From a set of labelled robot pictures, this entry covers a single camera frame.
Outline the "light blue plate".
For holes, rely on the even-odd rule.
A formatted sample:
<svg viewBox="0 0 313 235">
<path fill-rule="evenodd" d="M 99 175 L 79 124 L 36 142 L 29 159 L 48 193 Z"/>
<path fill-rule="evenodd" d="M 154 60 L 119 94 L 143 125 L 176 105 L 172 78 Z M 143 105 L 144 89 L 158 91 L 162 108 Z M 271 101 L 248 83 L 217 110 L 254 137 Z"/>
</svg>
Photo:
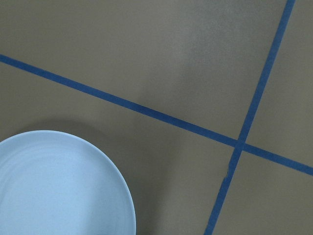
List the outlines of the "light blue plate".
<svg viewBox="0 0 313 235">
<path fill-rule="evenodd" d="M 97 147 L 58 131 L 0 143 L 3 235 L 134 235 L 129 188 Z"/>
</svg>

